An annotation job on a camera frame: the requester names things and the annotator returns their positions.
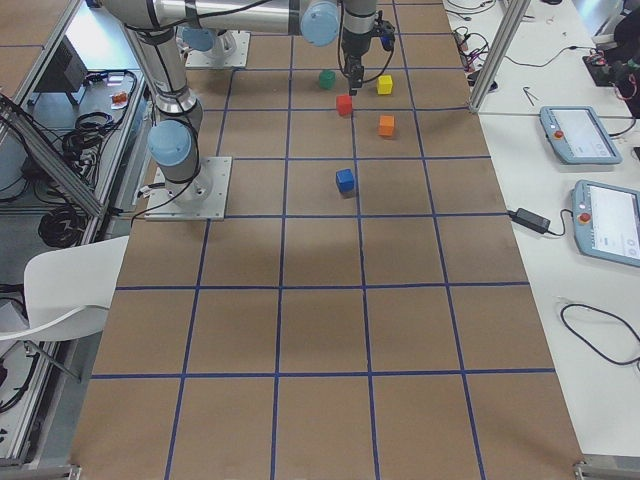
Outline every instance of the orange object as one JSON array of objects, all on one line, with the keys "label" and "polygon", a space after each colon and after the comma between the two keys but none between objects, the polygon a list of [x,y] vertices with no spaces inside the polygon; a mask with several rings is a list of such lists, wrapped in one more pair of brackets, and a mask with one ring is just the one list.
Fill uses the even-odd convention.
[{"label": "orange object", "polygon": [[336,97],[336,110],[340,115],[349,115],[353,112],[353,103],[349,95],[338,95]]},{"label": "orange object", "polygon": [[389,138],[393,136],[396,128],[396,119],[393,115],[380,115],[378,122],[378,135]]}]

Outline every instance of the robotic arm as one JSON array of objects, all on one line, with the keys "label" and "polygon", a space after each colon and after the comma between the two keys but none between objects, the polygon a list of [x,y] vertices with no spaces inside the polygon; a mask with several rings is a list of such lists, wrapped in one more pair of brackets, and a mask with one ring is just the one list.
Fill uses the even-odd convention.
[{"label": "robotic arm", "polygon": [[355,95],[364,83],[362,57],[371,39],[380,37],[383,48],[392,52],[395,29],[377,12],[377,0],[342,2],[340,16],[335,0],[257,0],[250,4],[240,0],[104,0],[104,7],[124,24],[159,111],[161,121],[149,132],[148,146],[165,177],[170,201],[202,203],[213,183],[201,168],[197,145],[202,106],[187,84],[176,27],[302,35],[316,46],[328,45],[340,33],[345,58],[340,68],[349,80],[349,93]]}]

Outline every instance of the red cube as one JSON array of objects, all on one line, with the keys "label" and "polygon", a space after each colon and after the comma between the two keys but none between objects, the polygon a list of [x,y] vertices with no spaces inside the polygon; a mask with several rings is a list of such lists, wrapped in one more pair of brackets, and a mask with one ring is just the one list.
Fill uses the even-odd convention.
[{"label": "red cube", "polygon": [[353,103],[349,95],[338,95],[336,97],[336,110],[340,115],[350,115],[353,112]]}]

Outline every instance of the tablet device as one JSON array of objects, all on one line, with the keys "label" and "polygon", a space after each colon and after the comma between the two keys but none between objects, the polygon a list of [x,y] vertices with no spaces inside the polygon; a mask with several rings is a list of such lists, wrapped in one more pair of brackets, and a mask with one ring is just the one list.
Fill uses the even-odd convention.
[{"label": "tablet device", "polygon": [[540,122],[553,150],[565,163],[622,162],[622,155],[591,107],[542,107]]},{"label": "tablet device", "polygon": [[580,180],[572,197],[573,227],[580,251],[640,267],[640,192]]}]

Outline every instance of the white chair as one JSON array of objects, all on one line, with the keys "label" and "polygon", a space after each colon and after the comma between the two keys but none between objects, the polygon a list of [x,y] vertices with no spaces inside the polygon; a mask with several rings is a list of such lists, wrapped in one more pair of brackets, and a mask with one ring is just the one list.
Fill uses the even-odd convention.
[{"label": "white chair", "polygon": [[0,340],[25,342],[80,381],[37,342],[86,337],[104,329],[129,237],[45,252],[24,271],[29,328],[0,332]]}]

